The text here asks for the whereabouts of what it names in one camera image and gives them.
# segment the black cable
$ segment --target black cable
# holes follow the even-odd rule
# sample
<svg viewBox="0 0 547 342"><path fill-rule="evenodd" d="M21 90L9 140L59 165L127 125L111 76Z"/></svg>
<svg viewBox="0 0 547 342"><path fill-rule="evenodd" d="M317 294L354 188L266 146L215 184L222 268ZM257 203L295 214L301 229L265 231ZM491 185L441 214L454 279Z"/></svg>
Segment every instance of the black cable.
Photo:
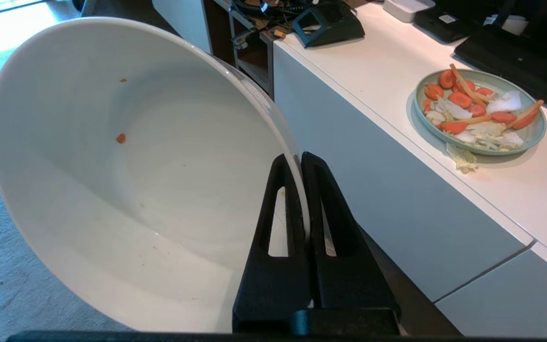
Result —
<svg viewBox="0 0 547 342"><path fill-rule="evenodd" d="M245 0L234 0L232 3L243 15L248 15L250 17L267 17L269 15L270 17L278 17L284 14L287 15L299 15L305 11L308 6L306 5L295 5L295 6L286 6L286 2L284 2L284 6L282 8L277 6L269 6L267 9L267 15L263 13L260 6L254 6L254 5L248 5L245 3Z"/></svg>

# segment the white bowl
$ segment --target white bowl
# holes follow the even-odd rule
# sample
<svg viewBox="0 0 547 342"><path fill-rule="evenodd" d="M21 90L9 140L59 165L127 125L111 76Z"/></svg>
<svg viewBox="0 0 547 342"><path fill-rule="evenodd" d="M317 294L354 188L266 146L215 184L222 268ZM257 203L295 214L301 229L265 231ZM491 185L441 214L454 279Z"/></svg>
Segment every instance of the white bowl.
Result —
<svg viewBox="0 0 547 342"><path fill-rule="evenodd" d="M65 285L134 329L230 331L282 153L309 232L297 147L275 105L146 24L63 22L0 72L0 192L11 217Z"/></svg>

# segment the white cabinet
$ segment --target white cabinet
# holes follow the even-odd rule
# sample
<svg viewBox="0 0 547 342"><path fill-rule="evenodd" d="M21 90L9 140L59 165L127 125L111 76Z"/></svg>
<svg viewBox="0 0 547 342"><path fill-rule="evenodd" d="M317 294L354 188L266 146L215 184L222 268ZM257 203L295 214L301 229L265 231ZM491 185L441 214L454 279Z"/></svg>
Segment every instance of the white cabinet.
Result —
<svg viewBox="0 0 547 342"><path fill-rule="evenodd" d="M436 303L467 336L547 337L547 249L532 249Z"/></svg>
<svg viewBox="0 0 547 342"><path fill-rule="evenodd" d="M530 243L484 214L371 121L364 108L332 89L332 81L308 70L307 61L299 62L280 43L273 60L275 102L300 152L328 163L356 221L430 300Z"/></svg>
<svg viewBox="0 0 547 342"><path fill-rule="evenodd" d="M202 0L153 0L153 7L183 39L211 53Z"/></svg>

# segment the carrot piece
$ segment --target carrot piece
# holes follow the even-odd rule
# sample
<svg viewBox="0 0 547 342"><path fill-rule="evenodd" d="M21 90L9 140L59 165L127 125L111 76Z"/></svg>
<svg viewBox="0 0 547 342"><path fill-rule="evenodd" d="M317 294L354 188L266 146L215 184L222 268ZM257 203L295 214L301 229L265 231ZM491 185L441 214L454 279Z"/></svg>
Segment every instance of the carrot piece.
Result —
<svg viewBox="0 0 547 342"><path fill-rule="evenodd" d="M424 114L427 112L427 111L431 111L432 110L432 100L430 99L425 99L424 100Z"/></svg>
<svg viewBox="0 0 547 342"><path fill-rule="evenodd" d="M516 120L516 115L508 113L507 111L496 111L491 113L491 120L498 123L509 124L512 121Z"/></svg>
<svg viewBox="0 0 547 342"><path fill-rule="evenodd" d="M484 95L484 96L493 95L493 91L491 89L489 89L488 87L483 87L483 86L476 89L476 93L480 95Z"/></svg>
<svg viewBox="0 0 547 342"><path fill-rule="evenodd" d="M444 96L444 91L439 85L427 85L424 90L425 96L432 100L438 100L439 97Z"/></svg>
<svg viewBox="0 0 547 342"><path fill-rule="evenodd" d="M472 114L472 117L481 117L487 114L487 109L480 106L480 104L474 104L470 107L470 113Z"/></svg>
<svg viewBox="0 0 547 342"><path fill-rule="evenodd" d="M474 95L474 92L470 89L469 85L465 82L462 75L460 75L460 72L457 71L457 68L455 67L455 65L453 63L451 63L450 67L451 67L451 71L453 71L453 74L455 75L455 77L457 77L457 81L462 85L465 93L469 97L471 97L472 100L474 100L474 102L476 102L480 106L485 107L484 102L482 102L481 99L479 99L476 95Z"/></svg>
<svg viewBox="0 0 547 342"><path fill-rule="evenodd" d="M457 78L453 75L453 71L445 70L438 78L438 84L444 89L450 89L455 84Z"/></svg>
<svg viewBox="0 0 547 342"><path fill-rule="evenodd" d="M539 108L542 105L543 105L543 100L538 100L536 103L530 106L526 111L524 111L523 114L519 115L516 118L516 120L509 123L508 126L506 126L506 130L508 128L514 128L516 130L519 130L533 123L533 121L538 116Z"/></svg>
<svg viewBox="0 0 547 342"><path fill-rule="evenodd" d="M472 91L475 91L476 90L476 85L474 84L474 82L472 82L471 80L465 80L467 86L472 90ZM461 84L454 84L453 85L453 92L456 93L456 92L460 92L460 93L463 93L465 95L467 95L467 93L465 92L465 90L463 89L462 85Z"/></svg>
<svg viewBox="0 0 547 342"><path fill-rule="evenodd" d="M449 123L440 124L440 129L443 132L449 132L451 134L460 134L461 132L464 132L466 127L467 123L461 123L459 121L451 121Z"/></svg>
<svg viewBox="0 0 547 342"><path fill-rule="evenodd" d="M126 135L125 134L120 134L119 136L117 136L117 138L115 138L115 141L117 141L117 143L125 143L126 142Z"/></svg>
<svg viewBox="0 0 547 342"><path fill-rule="evenodd" d="M484 102L485 104L488 104L489 102L491 102L488 97L486 97L486 96L484 96L480 93L473 93L473 94L474 94L474 96L476 96L477 99Z"/></svg>
<svg viewBox="0 0 547 342"><path fill-rule="evenodd" d="M458 121L454 121L454 122L455 123L477 124L477 123L483 123L484 121L489 121L490 119L491 119L491 115L485 115L485 116L473 117L472 119L458 120Z"/></svg>
<svg viewBox="0 0 547 342"><path fill-rule="evenodd" d="M449 98L447 99L450 102L453 102L454 104L462 107L463 109L467 110L472 105L472 99L465 95L464 93L453 93L449 95Z"/></svg>

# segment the black device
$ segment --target black device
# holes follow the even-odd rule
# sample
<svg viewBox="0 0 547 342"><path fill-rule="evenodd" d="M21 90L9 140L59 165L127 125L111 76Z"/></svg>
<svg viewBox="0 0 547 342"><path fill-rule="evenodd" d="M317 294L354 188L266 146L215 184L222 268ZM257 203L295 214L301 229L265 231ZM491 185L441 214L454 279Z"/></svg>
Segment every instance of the black device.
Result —
<svg viewBox="0 0 547 342"><path fill-rule="evenodd" d="M306 245L297 189L284 156L274 161L233 310L234 333L399 335L400 307L326 163L306 152ZM288 257L267 254L275 199L286 188ZM336 255L326 254L325 227Z"/></svg>
<svg viewBox="0 0 547 342"><path fill-rule="evenodd" d="M436 6L415 14L413 25L443 43L451 43L478 30L497 8L497 0L436 0Z"/></svg>
<svg viewBox="0 0 547 342"><path fill-rule="evenodd" d="M292 28L306 48L364 37L362 24L341 0L321 0L308 7Z"/></svg>
<svg viewBox="0 0 547 342"><path fill-rule="evenodd" d="M521 15L529 21L520 36L501 28L508 15ZM479 28L455 53L547 104L547 0L505 0L495 22Z"/></svg>

